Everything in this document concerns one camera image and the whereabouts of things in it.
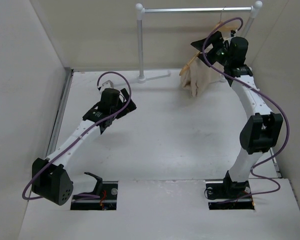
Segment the beige trousers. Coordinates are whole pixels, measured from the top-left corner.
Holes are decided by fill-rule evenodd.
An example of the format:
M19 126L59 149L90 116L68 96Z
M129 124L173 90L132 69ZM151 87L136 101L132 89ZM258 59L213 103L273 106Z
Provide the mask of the beige trousers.
M199 58L196 58L189 68L180 76L180 84L184 90L190 92L193 98L199 97L207 87L220 82L222 75L205 65Z

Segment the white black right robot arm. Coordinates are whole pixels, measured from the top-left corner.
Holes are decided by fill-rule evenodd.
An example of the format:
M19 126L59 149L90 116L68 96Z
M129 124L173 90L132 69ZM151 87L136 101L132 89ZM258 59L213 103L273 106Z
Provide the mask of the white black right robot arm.
M225 40L220 31L210 37L193 41L199 59L208 67L219 63L229 86L237 94L246 113L247 122L239 135L240 152L222 182L207 182L205 196L209 200L237 199L250 192L249 176L254 165L277 144L283 115L274 113L257 93L253 72L246 65L249 42L240 36Z

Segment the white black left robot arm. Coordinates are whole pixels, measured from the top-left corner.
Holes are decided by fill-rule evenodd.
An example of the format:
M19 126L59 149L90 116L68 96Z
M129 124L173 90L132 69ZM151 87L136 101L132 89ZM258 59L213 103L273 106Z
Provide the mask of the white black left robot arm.
M102 195L102 178L91 173L74 173L79 158L89 143L100 137L114 120L136 110L131 91L105 88L100 101L82 117L75 131L45 159L32 164L31 191L59 206L72 196L98 199Z

